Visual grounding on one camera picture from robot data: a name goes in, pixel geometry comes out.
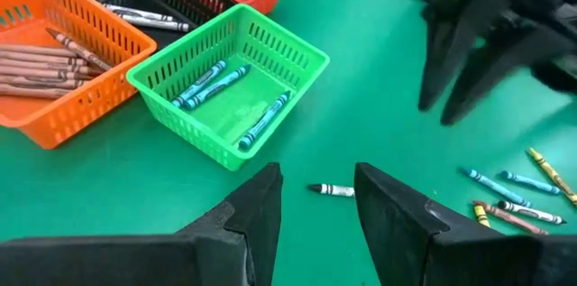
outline green basket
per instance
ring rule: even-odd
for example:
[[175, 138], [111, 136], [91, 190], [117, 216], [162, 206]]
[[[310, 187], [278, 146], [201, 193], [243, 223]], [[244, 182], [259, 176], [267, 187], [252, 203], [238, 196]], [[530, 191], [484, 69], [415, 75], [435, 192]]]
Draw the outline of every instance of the green basket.
[[[198, 108], [170, 101], [219, 60], [217, 78], [252, 65], [251, 71]], [[131, 69], [128, 81], [142, 92], [152, 115], [230, 171], [254, 156], [329, 62], [326, 54], [258, 13], [236, 5]], [[286, 90], [291, 98], [248, 152], [243, 135]]]

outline blue crayon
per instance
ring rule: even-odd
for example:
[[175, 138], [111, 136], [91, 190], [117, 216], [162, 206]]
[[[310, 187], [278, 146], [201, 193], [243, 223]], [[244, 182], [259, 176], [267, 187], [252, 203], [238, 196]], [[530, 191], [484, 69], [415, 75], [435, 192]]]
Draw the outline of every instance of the blue crayon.
[[178, 97], [172, 100], [172, 105], [181, 107], [184, 103], [198, 93], [205, 85], [215, 78], [226, 67], [224, 60], [219, 60], [212, 68], [206, 71], [200, 78], [197, 79], [190, 87], [182, 92]]
[[280, 111], [280, 109], [289, 101], [290, 98], [290, 91], [286, 91], [285, 93], [281, 94], [278, 99], [274, 101], [274, 104], [269, 107], [269, 109], [262, 115], [261, 119], [253, 126], [249, 131], [246, 133], [241, 141], [238, 143], [238, 146], [241, 150], [248, 150], [251, 147], [252, 143], [256, 140], [256, 138], [261, 134], [262, 130], [269, 125], [270, 120], [274, 118], [275, 115]]
[[246, 75], [246, 73], [249, 72], [249, 69], [251, 69], [250, 64], [241, 66], [239, 69], [228, 74], [227, 76], [223, 77], [221, 80], [216, 82], [215, 84], [211, 85], [208, 88], [205, 88], [204, 90], [198, 92], [198, 94], [196, 94], [192, 98], [185, 101], [184, 107], [188, 110], [194, 109], [195, 107], [199, 106], [203, 102], [207, 101], [209, 98], [217, 95], [220, 91], [224, 90], [225, 88], [227, 88], [228, 86], [233, 84], [238, 79], [244, 77]]
[[521, 206], [525, 206], [527, 208], [531, 207], [531, 203], [523, 199], [521, 196], [516, 194], [515, 192], [499, 185], [497, 182], [481, 175], [475, 170], [464, 169], [460, 168], [461, 172], [471, 177], [473, 180], [480, 182], [481, 184], [493, 189], [494, 191], [498, 192], [499, 194], [503, 195], [505, 198], [511, 200], [512, 202], [519, 204]]
[[561, 190], [559, 188], [557, 188], [556, 186], [550, 185], [548, 183], [544, 183], [541, 181], [537, 181], [537, 180], [533, 180], [531, 178], [527, 178], [527, 177], [523, 177], [520, 175], [517, 175], [515, 173], [511, 173], [509, 171], [503, 171], [500, 174], [501, 177], [505, 178], [505, 179], [509, 179], [518, 183], [522, 183], [522, 184], [526, 184], [527, 186], [531, 186], [535, 189], [539, 189], [545, 192], [550, 192], [554, 195], [559, 195], [561, 193]]

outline green table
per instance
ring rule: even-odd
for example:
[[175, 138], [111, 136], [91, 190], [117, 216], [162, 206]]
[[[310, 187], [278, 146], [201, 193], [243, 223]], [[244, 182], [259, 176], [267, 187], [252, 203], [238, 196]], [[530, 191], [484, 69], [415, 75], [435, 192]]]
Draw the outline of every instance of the green table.
[[[332, 62], [235, 173], [157, 123], [140, 97], [55, 151], [0, 128], [0, 240], [172, 233], [278, 161], [285, 182], [274, 285], [378, 285], [354, 200], [314, 194], [308, 183], [351, 185], [354, 164], [367, 161], [471, 216], [472, 199], [498, 198], [456, 166], [546, 180], [524, 154], [532, 145], [577, 189], [577, 106], [526, 70], [455, 127], [439, 124], [446, 94], [433, 111], [417, 111], [422, 7], [418, 0], [281, 0], [270, 17]], [[575, 210], [563, 197], [512, 189], [569, 221], [539, 226], [577, 232]], [[503, 233], [523, 233], [491, 223]]]

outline yellow crayon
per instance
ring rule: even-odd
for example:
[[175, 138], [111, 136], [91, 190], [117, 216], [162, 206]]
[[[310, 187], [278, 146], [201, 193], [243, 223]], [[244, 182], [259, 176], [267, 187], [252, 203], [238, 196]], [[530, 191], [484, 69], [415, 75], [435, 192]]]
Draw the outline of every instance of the yellow crayon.
[[551, 180], [557, 185], [557, 187], [561, 188], [565, 196], [573, 203], [573, 205], [577, 207], [577, 195], [575, 195], [575, 193], [572, 192], [571, 188], [569, 188], [569, 186], [565, 183], [565, 181], [561, 179], [559, 173], [557, 173], [557, 171], [555, 171], [553, 167], [549, 163], [547, 163], [547, 161], [545, 161], [543, 155], [539, 154], [533, 148], [529, 148], [527, 152], [529, 153], [529, 155], [531, 155], [531, 157], [533, 157], [533, 160], [535, 160], [535, 162], [539, 164], [541, 169], [543, 169], [543, 171], [547, 173], [549, 178], [551, 178]]
[[485, 209], [481, 205], [475, 205], [473, 207], [475, 210], [475, 216], [477, 217], [477, 221], [479, 224], [485, 225], [486, 227], [490, 227], [489, 219], [487, 218], [487, 213], [485, 213]]

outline crayon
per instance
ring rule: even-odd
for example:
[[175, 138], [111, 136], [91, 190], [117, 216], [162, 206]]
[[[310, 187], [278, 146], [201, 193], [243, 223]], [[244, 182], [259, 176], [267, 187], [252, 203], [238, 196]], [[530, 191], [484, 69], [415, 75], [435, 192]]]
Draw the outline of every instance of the crayon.
[[282, 107], [289, 101], [290, 91], [286, 91], [280, 95], [278, 99], [269, 107], [269, 109], [262, 115], [261, 119], [256, 122], [249, 131], [246, 133], [238, 146], [241, 150], [248, 150], [256, 138], [261, 134], [262, 130], [270, 123], [272, 118], [280, 111]]
[[537, 181], [531, 178], [527, 178], [527, 177], [523, 177], [520, 175], [517, 175], [515, 173], [511, 173], [509, 171], [503, 171], [500, 174], [501, 177], [505, 178], [505, 179], [509, 179], [518, 183], [522, 183], [524, 185], [527, 186], [531, 186], [535, 189], [539, 189], [545, 192], [549, 192], [552, 193], [554, 195], [559, 195], [561, 193], [561, 190], [559, 188], [557, 188], [556, 186], [550, 185], [548, 183], [544, 183], [541, 181]]
[[57, 99], [66, 95], [70, 90], [62, 88], [32, 88], [19, 87], [9, 84], [0, 84], [0, 95], [15, 97], [41, 97]]
[[519, 204], [519, 205], [522, 205], [522, 206], [525, 206], [525, 207], [531, 207], [531, 203], [528, 200], [523, 199], [521, 196], [519, 196], [515, 192], [499, 185], [497, 182], [481, 175], [477, 171], [465, 169], [465, 168], [460, 168], [460, 170], [462, 173], [471, 177], [473, 180], [479, 182], [482, 185], [485, 185], [485, 186], [491, 188], [493, 191], [498, 192], [503, 197], [511, 200], [512, 202]]
[[504, 200], [501, 200], [497, 204], [497, 206], [501, 209], [505, 209], [508, 211], [512, 211], [514, 213], [519, 213], [522, 215], [526, 215], [529, 217], [533, 217], [533, 218], [540, 219], [540, 220], [543, 220], [543, 221], [549, 222], [549, 223], [554, 223], [557, 225], [567, 223], [560, 216], [549, 214], [549, 213], [546, 213], [546, 212], [541, 211], [541, 210], [536, 210], [536, 209], [532, 209], [532, 208], [526, 208], [526, 207], [523, 207], [520, 205], [515, 205], [513, 203], [510, 203], [510, 202], [504, 201]]
[[151, 28], [174, 30], [174, 31], [180, 31], [180, 32], [188, 32], [190, 29], [190, 25], [188, 25], [188, 23], [151, 20], [151, 19], [145, 19], [145, 18], [139, 17], [139, 16], [131, 16], [131, 15], [126, 15], [126, 14], [116, 14], [116, 15], [125, 19], [126, 22], [128, 22], [130, 24], [135, 24], [135, 25], [147, 26], [147, 27], [151, 27]]
[[68, 57], [68, 58], [77, 57], [74, 52], [65, 50], [63, 48], [36, 47], [19, 44], [0, 44], [0, 51], [16, 51], [38, 55], [49, 55], [49, 56]]
[[112, 66], [106, 64], [103, 60], [99, 59], [94, 53], [88, 51], [86, 48], [80, 46], [79, 44], [72, 41], [64, 33], [58, 32], [51, 28], [46, 28], [46, 31], [54, 38], [57, 42], [60, 42], [67, 49], [74, 51], [81, 58], [88, 60], [91, 64], [96, 65], [100, 69], [109, 70]]
[[88, 75], [71, 73], [66, 70], [43, 70], [43, 69], [22, 69], [0, 66], [0, 74], [15, 75], [36, 78], [59, 78], [59, 79], [92, 79]]
[[37, 88], [65, 88], [75, 89], [82, 86], [87, 81], [82, 79], [64, 78], [36, 78], [0, 75], [0, 83], [10, 84], [14, 87], [37, 87]]
[[549, 232], [545, 231], [542, 228], [539, 228], [537, 226], [534, 226], [531, 223], [528, 223], [527, 221], [519, 218], [519, 217], [515, 217], [511, 214], [509, 214], [508, 212], [502, 211], [498, 208], [495, 208], [489, 204], [487, 204], [484, 201], [478, 201], [478, 200], [474, 200], [473, 204], [475, 204], [475, 206], [480, 205], [483, 206], [483, 208], [485, 209], [485, 211], [487, 213], [490, 213], [496, 217], [499, 217], [509, 223], [511, 223], [514, 226], [519, 226], [527, 231], [529, 231], [530, 233], [534, 234], [534, 235], [549, 235]]
[[344, 186], [329, 185], [325, 183], [317, 183], [317, 184], [310, 184], [307, 186], [307, 188], [320, 194], [354, 197], [353, 187], [344, 187]]
[[539, 164], [541, 169], [543, 169], [543, 171], [547, 173], [549, 178], [551, 178], [551, 180], [557, 185], [557, 187], [559, 187], [563, 191], [565, 196], [573, 203], [573, 205], [577, 207], [577, 195], [575, 195], [575, 193], [572, 192], [571, 188], [569, 188], [569, 186], [565, 183], [565, 181], [563, 181], [563, 179], [559, 176], [557, 171], [555, 171], [553, 167], [549, 163], [547, 163], [547, 161], [545, 161], [543, 155], [539, 154], [533, 148], [529, 148], [527, 152], [529, 153], [529, 155], [531, 155], [531, 157], [533, 157], [533, 160], [535, 160], [535, 162]]
[[226, 62], [224, 60], [219, 60], [213, 67], [205, 72], [200, 78], [197, 79], [190, 87], [188, 87], [184, 92], [182, 92], [178, 97], [172, 100], [172, 105], [181, 107], [185, 101], [193, 97], [202, 88], [205, 87], [208, 82], [215, 78], [223, 69], [226, 67]]
[[93, 69], [88, 66], [66, 65], [58, 63], [38, 63], [38, 62], [20, 61], [20, 60], [0, 59], [0, 66], [1, 65], [5, 65], [8, 67], [25, 68], [25, 69], [66, 70], [72, 73], [80, 73], [88, 76], [98, 76], [104, 73], [104, 71], [101, 69]]
[[57, 57], [57, 56], [47, 56], [47, 55], [35, 55], [25, 52], [16, 51], [0, 51], [0, 58], [7, 60], [23, 60], [23, 61], [35, 61], [35, 62], [50, 62], [68, 65], [86, 65], [84, 60], [78, 58], [68, 58], [68, 57]]
[[220, 91], [224, 90], [225, 88], [231, 86], [234, 82], [241, 79], [242, 77], [246, 76], [246, 74], [251, 69], [251, 65], [247, 64], [241, 66], [239, 69], [235, 70], [234, 72], [228, 74], [215, 84], [211, 85], [208, 88], [198, 92], [195, 96], [188, 99], [184, 103], [184, 107], [188, 110], [194, 109], [195, 107], [199, 106], [200, 104], [207, 101], [209, 98], [215, 96]]
[[486, 227], [490, 227], [489, 219], [487, 218], [487, 213], [485, 213], [485, 209], [481, 205], [474, 205], [473, 210], [475, 211], [475, 217], [477, 217], [477, 221], [481, 225], [485, 225]]
[[140, 16], [145, 19], [158, 20], [158, 21], [174, 21], [174, 18], [169, 15], [156, 14], [153, 12], [147, 12], [143, 10], [133, 9], [131, 7], [118, 6], [118, 5], [103, 4], [103, 6], [116, 14]]

